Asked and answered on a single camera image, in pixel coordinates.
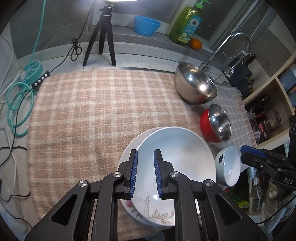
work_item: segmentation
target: chrome faucet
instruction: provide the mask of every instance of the chrome faucet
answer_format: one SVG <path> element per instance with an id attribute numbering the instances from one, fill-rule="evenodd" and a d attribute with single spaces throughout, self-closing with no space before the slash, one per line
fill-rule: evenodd
<path id="1" fill-rule="evenodd" d="M 199 66 L 199 69 L 203 72 L 206 72 L 209 68 L 209 65 L 213 62 L 213 60 L 221 53 L 221 51 L 227 46 L 227 44 L 234 39 L 235 37 L 243 36 L 246 39 L 245 47 L 242 51 L 240 59 L 237 61 L 237 63 L 233 66 L 227 67 L 223 72 L 227 77 L 231 77 L 234 74 L 234 69 L 236 66 L 238 66 L 243 58 L 249 54 L 249 47 L 250 47 L 250 38 L 249 36 L 240 31 L 232 32 L 224 41 L 223 43 L 212 53 L 212 55 L 204 62 L 201 63 Z"/>

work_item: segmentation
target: orange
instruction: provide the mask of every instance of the orange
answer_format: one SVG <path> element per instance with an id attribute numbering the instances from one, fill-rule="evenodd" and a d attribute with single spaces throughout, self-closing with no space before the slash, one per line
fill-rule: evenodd
<path id="1" fill-rule="evenodd" d="M 200 42 L 198 39 L 192 38 L 189 41 L 189 46 L 195 50 L 199 50 L 202 48 L 202 42 Z"/>

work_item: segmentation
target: white plate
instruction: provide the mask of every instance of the white plate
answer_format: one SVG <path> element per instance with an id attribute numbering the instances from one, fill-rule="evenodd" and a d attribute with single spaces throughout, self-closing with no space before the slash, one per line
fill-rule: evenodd
<path id="1" fill-rule="evenodd" d="M 138 146 L 138 169 L 132 202 L 144 218 L 161 226 L 173 226 L 174 201 L 161 200 L 157 193 L 153 161 L 155 149 L 161 150 L 163 160 L 171 162 L 174 170 L 199 182 L 205 179 L 216 181 L 215 161 L 205 141 L 181 127 L 160 129 Z"/>
<path id="2" fill-rule="evenodd" d="M 152 128 L 150 130 L 147 130 L 141 134 L 139 134 L 135 139 L 133 139 L 130 144 L 126 147 L 126 149 L 124 150 L 124 152 L 122 153 L 121 155 L 121 158 L 119 160 L 119 163 L 118 163 L 118 167 L 117 169 L 119 168 L 119 165 L 120 163 L 122 162 L 125 162 L 125 161 L 128 161 L 129 159 L 129 156 L 131 154 L 131 150 L 132 149 L 137 149 L 137 147 L 142 143 L 142 141 L 145 140 L 145 138 L 147 136 L 149 136 L 150 134 L 152 134 L 153 132 L 157 131 L 157 130 L 160 130 L 162 129 L 163 127 L 155 127 L 155 128 Z M 144 218 L 138 211 L 137 209 L 135 208 L 135 206 L 133 205 L 132 201 L 131 200 L 120 200 L 124 209 L 133 217 L 135 218 L 136 220 L 140 221 L 141 223 L 144 223 L 144 224 L 147 224 L 147 225 L 152 225 L 152 226 L 160 226 L 160 225 L 157 225 L 156 223 L 154 222 L 151 222 L 149 221 L 148 219 Z"/>

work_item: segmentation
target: red bowl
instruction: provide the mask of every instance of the red bowl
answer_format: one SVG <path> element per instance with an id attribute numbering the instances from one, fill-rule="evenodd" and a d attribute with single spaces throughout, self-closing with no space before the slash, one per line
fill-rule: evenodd
<path id="1" fill-rule="evenodd" d="M 211 104 L 200 117 L 203 136 L 210 142 L 228 141 L 231 136 L 229 118 L 221 106 Z"/>
<path id="2" fill-rule="evenodd" d="M 200 117 L 200 128 L 202 130 L 202 134 L 205 137 L 207 141 L 210 142 L 221 142 L 218 137 L 216 137 L 216 134 L 214 133 L 210 119 L 209 119 L 209 108 L 207 108 L 202 116 Z"/>

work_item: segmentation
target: blue plastic basket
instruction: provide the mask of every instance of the blue plastic basket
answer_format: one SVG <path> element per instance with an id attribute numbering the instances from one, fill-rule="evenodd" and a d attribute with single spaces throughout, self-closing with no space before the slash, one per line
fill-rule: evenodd
<path id="1" fill-rule="evenodd" d="M 161 25 L 153 18 L 135 16 L 134 31 L 144 36 L 152 36 Z"/>

